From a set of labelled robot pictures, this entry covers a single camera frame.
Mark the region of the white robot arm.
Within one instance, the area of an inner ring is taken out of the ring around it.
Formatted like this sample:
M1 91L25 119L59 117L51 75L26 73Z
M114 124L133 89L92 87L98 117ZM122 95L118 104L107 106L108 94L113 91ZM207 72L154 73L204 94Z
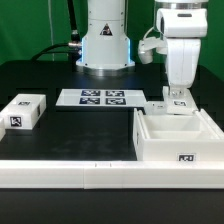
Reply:
M168 94L180 97L195 79L201 47L206 36L209 0L154 0L154 25L158 38L144 35L138 55L142 63L153 61L155 52L166 56ZM88 0L88 31L82 38L81 70L112 75L134 65L130 39L125 33L127 0Z

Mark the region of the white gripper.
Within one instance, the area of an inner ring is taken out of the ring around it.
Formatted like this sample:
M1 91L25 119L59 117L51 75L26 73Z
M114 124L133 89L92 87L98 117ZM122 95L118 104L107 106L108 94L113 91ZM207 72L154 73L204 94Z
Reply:
M200 39L169 38L167 43L166 73L171 98L182 98L183 88L190 88L194 82L200 48Z

